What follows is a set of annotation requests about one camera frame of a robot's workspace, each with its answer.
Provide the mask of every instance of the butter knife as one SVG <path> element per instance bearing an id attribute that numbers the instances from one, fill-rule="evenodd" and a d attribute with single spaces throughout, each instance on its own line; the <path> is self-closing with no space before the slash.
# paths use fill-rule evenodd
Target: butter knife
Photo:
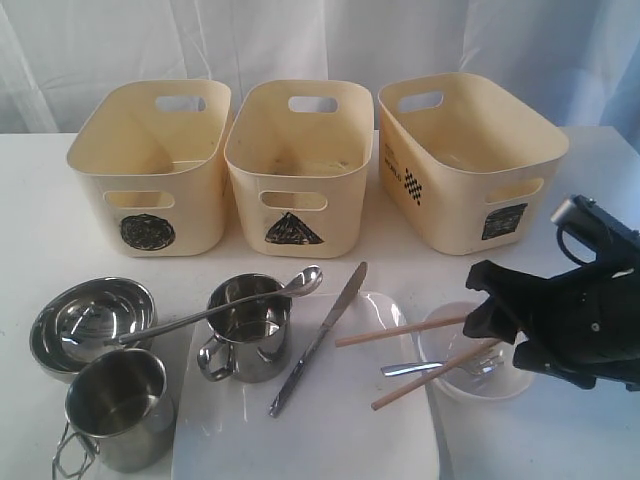
<path id="1" fill-rule="evenodd" d="M 280 412 L 282 412 L 282 409 L 286 405 L 287 400 L 289 400 L 289 397 L 291 397 L 293 390 L 296 388 L 298 381 L 300 381 L 300 378 L 305 371 L 305 367 L 313 358 L 313 354 L 316 353 L 316 350 L 318 350 L 320 343 L 322 343 L 324 337 L 326 337 L 327 333 L 329 333 L 331 327 L 336 324 L 351 301 L 358 294 L 358 290 L 360 290 L 360 286 L 362 285 L 362 282 L 364 282 L 364 277 L 366 277 L 366 275 L 367 262 L 362 262 L 360 263 L 360 265 L 358 265 L 358 268 L 356 268 L 356 271 L 353 273 L 353 275 L 351 275 L 351 278 L 338 296 L 336 303 L 333 304 L 333 307 L 331 307 L 329 314 L 324 319 L 324 322 L 322 322 L 322 325 L 320 325 L 318 333 L 316 333 L 316 337 L 304 351 L 304 353 L 300 357 L 300 360 L 298 360 L 298 363 L 296 363 L 296 366 L 287 378 L 287 381 L 284 382 L 284 385 L 280 389 L 280 392 L 273 400 L 273 403 L 269 408 L 269 415 L 271 415 L 273 418 L 276 418 L 278 415 L 280 415 Z"/>

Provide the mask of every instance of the mug handle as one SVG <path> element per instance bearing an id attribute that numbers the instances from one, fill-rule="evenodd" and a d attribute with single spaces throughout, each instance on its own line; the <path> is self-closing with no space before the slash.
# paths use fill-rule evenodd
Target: mug handle
<path id="1" fill-rule="evenodd" d="M 209 369 L 211 359 L 223 346 L 224 344 L 220 340 L 218 340 L 215 335 L 212 335 L 211 338 L 206 341 L 206 343 L 202 346 L 202 348 L 200 348 L 200 351 L 198 352 L 198 367 L 200 367 L 200 372 L 202 372 L 204 378 L 206 378 L 210 382 L 219 382 L 220 380 L 224 380 L 233 373 L 233 359 L 231 348 L 229 348 L 227 363 L 224 366 L 214 371 L 211 371 Z"/>
<path id="2" fill-rule="evenodd" d="M 64 426 L 64 432 L 62 432 L 62 437 L 60 438 L 58 446 L 56 447 L 56 455 L 51 461 L 51 478 L 53 480 L 56 480 L 58 478 L 58 472 L 62 474 L 63 478 L 81 479 L 86 471 L 89 470 L 89 467 L 93 465 L 93 462 L 96 459 L 96 455 L 100 453 L 98 444 L 92 443 L 91 440 L 89 440 L 86 436 L 78 432 L 73 432 L 67 437 L 68 433 L 69 422 L 67 422 L 67 424 Z M 78 442 L 80 442 L 80 445 L 82 445 L 82 448 L 84 449 L 84 460 L 82 461 L 82 464 L 80 465 L 80 468 L 78 468 L 78 470 L 72 473 L 68 473 L 60 463 L 60 456 L 62 455 L 62 451 L 65 449 L 67 444 L 75 437 L 78 438 Z"/>

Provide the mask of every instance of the white square plate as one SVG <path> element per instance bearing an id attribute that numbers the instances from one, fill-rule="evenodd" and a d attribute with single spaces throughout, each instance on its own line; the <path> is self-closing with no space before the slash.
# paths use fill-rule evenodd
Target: white square plate
<path id="1" fill-rule="evenodd" d="M 176 480 L 326 480 L 420 478 L 439 475 L 438 447 L 424 389 L 374 412 L 372 401 L 406 383 L 380 367 L 416 361 L 410 336 L 336 349 L 336 338 L 406 324 L 397 304 L 362 292 L 325 338 L 282 414 L 267 411 L 314 337 L 336 295 L 294 300 L 293 354 L 278 377 L 259 384 L 210 383 L 196 364 L 209 338 L 194 329 L 173 447 Z"/>

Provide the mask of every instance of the black circle sticker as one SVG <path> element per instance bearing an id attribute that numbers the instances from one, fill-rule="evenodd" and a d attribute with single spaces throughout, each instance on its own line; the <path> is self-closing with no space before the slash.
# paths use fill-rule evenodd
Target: black circle sticker
<path id="1" fill-rule="evenodd" d="M 176 239 L 176 232 L 169 222 L 146 213 L 123 218 L 120 235 L 130 247 L 146 251 L 162 250 Z"/>

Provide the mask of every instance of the black square sticker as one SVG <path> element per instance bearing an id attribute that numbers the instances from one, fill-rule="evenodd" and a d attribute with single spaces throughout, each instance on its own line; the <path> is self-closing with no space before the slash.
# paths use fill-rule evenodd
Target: black square sticker
<path id="1" fill-rule="evenodd" d="M 482 239 L 490 240 L 515 232 L 527 205 L 526 203 L 521 203 L 520 205 L 513 205 L 491 212 L 484 222 Z"/>

